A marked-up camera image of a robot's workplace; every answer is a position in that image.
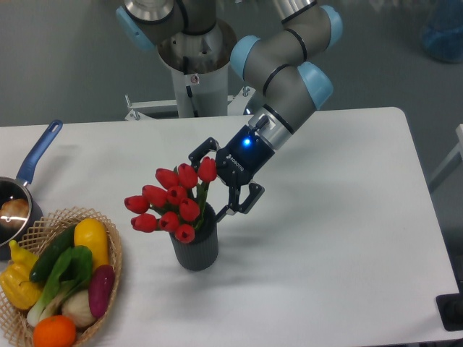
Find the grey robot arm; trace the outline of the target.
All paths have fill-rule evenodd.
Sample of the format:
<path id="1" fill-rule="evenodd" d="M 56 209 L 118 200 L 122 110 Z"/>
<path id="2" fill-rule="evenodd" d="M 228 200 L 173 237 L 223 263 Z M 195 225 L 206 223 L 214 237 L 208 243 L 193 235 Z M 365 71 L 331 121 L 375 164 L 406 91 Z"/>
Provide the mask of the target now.
<path id="1" fill-rule="evenodd" d="M 116 17 L 141 49 L 156 48 L 170 69 L 181 117 L 222 116 L 229 70 L 263 96 L 263 105 L 229 143 L 208 139 L 190 154 L 198 167 L 216 153 L 229 201 L 217 214 L 247 213 L 264 189 L 254 175 L 326 102 L 330 79 L 310 59 L 343 33 L 339 14 L 316 1 L 276 1 L 282 31 L 268 39 L 237 39 L 214 1 L 124 1 Z"/>

